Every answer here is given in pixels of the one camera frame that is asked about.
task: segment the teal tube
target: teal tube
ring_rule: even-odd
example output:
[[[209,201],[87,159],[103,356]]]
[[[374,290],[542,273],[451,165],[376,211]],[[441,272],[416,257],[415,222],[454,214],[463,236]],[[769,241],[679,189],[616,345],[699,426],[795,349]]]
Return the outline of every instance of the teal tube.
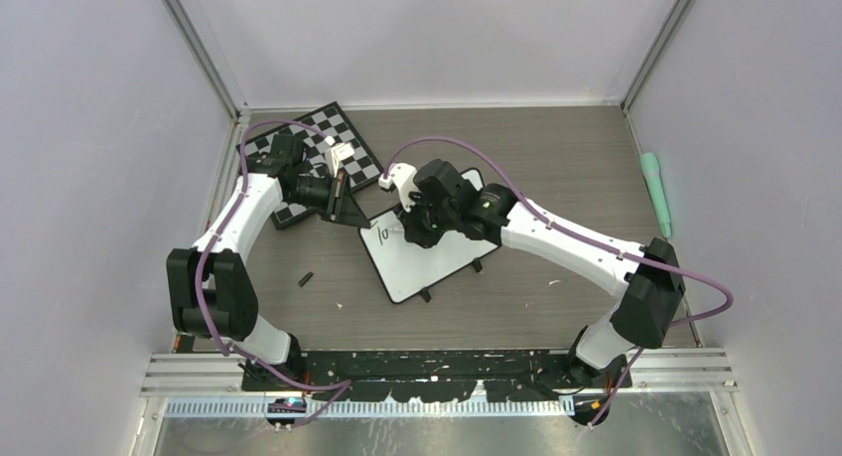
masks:
[[[664,237],[672,237],[672,220],[669,218],[669,208],[666,206],[666,197],[663,195],[663,185],[660,182],[660,165],[654,153],[643,153],[640,155],[640,168],[643,170],[643,178],[646,179],[646,187],[649,188],[649,198],[655,208],[655,216],[658,219],[660,232]]]

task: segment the white wall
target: white wall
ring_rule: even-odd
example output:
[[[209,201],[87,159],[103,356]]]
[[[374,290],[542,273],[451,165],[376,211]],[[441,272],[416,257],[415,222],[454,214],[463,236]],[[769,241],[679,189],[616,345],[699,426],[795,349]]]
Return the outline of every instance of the white wall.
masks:
[[[632,117],[767,454],[842,442],[842,0],[697,0]],[[689,285],[696,309],[721,301]]]
[[[119,455],[228,120],[160,0],[0,0],[0,454]]]
[[[229,88],[265,108],[617,103],[673,1],[185,3]]]

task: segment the checkered board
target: checkered board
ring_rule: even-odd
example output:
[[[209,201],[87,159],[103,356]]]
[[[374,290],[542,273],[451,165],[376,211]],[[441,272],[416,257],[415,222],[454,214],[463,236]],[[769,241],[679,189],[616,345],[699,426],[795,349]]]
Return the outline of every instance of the checkered board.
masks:
[[[359,136],[351,121],[348,120],[348,117],[336,102],[300,116],[295,121],[313,126],[326,135],[333,136],[337,142],[350,143],[353,146],[353,156],[343,161],[343,167],[351,177],[352,191],[357,191],[374,183],[377,181],[378,175],[383,172],[380,162],[377,161],[368,145]],[[300,167],[302,173],[310,173],[313,176],[320,177],[328,175],[325,151],[330,146],[316,133],[297,126],[283,125],[249,139],[245,142],[246,154],[254,156],[272,151],[274,138],[281,135],[295,136],[304,140],[306,157]],[[315,212],[316,210],[313,208],[308,209],[300,205],[281,203],[280,207],[272,214],[271,219],[275,228],[282,229]]]

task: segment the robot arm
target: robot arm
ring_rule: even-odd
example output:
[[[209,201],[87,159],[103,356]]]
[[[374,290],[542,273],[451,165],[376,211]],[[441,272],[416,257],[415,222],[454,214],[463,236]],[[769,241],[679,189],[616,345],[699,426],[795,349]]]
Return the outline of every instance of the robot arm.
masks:
[[[242,350],[272,365],[287,363],[298,345],[294,337],[276,329],[258,314],[257,296],[245,271],[245,261],[257,235],[269,216],[282,202],[316,208],[324,221],[367,228],[365,214],[351,195],[348,174],[341,162],[353,154],[347,143],[332,146],[326,152],[329,174],[325,177],[299,174],[303,143],[293,137],[275,138],[272,151],[250,157],[248,188],[239,208],[227,226],[222,220],[234,206],[242,189],[222,210],[219,218],[189,249],[173,249],[167,258],[167,278],[173,323],[181,332],[210,337],[199,309],[193,284],[202,251],[218,235],[210,250],[203,276],[203,293],[213,322],[227,343],[235,342]],[[217,234],[217,229],[224,228]]]
[[[401,204],[396,212],[409,242],[429,248],[444,232],[455,230],[470,239],[539,255],[619,299],[596,324],[580,332],[568,354],[570,380],[588,384],[629,349],[661,347],[684,294],[680,276],[640,266],[558,232],[540,221],[509,188],[489,184],[477,191],[442,160],[433,160],[420,170],[406,163],[395,164],[379,184],[384,190],[398,192]],[[531,200],[529,203],[551,223],[624,252],[677,265],[672,246],[661,239],[653,239],[649,246],[616,239],[554,216]]]

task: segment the wood grain surface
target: wood grain surface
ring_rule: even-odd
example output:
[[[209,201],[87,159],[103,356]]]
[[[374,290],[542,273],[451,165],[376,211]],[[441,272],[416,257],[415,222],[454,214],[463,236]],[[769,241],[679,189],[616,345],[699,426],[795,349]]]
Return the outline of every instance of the wood grain surface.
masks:
[[[454,136],[479,146],[528,197],[565,219],[644,243],[658,234],[616,106],[348,115],[384,166],[411,138]],[[256,115],[252,123],[266,118]],[[446,144],[419,145],[400,161],[420,167],[433,158],[477,167],[487,183],[498,181],[488,166]],[[369,216],[397,203],[376,185],[356,198]],[[484,265],[480,274],[468,268],[433,287],[430,303],[415,297],[394,305],[356,229],[317,217],[281,231],[267,222],[247,262],[260,313],[310,350],[567,348],[615,303],[586,279],[522,251],[500,249]],[[308,271],[315,275],[298,287]],[[693,346],[689,327],[672,329],[666,344]]]

